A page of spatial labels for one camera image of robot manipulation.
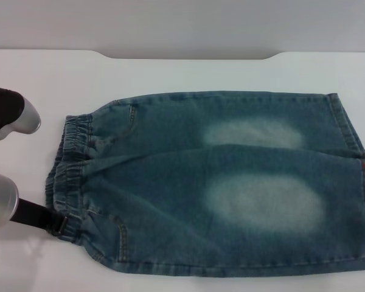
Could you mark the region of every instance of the denim shorts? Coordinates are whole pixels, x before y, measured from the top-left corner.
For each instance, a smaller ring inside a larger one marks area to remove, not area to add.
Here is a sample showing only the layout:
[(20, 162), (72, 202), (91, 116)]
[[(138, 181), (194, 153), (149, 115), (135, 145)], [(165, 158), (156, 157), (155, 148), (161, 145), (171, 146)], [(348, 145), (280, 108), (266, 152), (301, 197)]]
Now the denim shorts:
[(60, 239), (125, 273), (365, 269), (365, 149), (337, 94), (181, 92), (68, 116)]

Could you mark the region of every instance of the white surface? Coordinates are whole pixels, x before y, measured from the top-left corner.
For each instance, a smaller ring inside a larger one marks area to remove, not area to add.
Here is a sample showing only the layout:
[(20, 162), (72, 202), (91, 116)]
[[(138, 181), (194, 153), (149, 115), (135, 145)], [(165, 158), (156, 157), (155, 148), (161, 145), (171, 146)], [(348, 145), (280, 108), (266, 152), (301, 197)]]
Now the white surface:
[[(44, 204), (64, 117), (113, 99), (170, 91), (338, 92), (365, 146), (365, 54), (284, 53), (267, 60), (114, 60), (91, 51), (0, 50), (0, 87), (20, 92), (42, 117), (33, 135), (0, 141), (0, 173), (21, 197)], [(0, 292), (365, 291), (365, 271), (266, 279), (130, 275), (79, 246), (9, 223), (0, 228)]]
[(0, 49), (113, 58), (365, 52), (365, 0), (0, 0)]

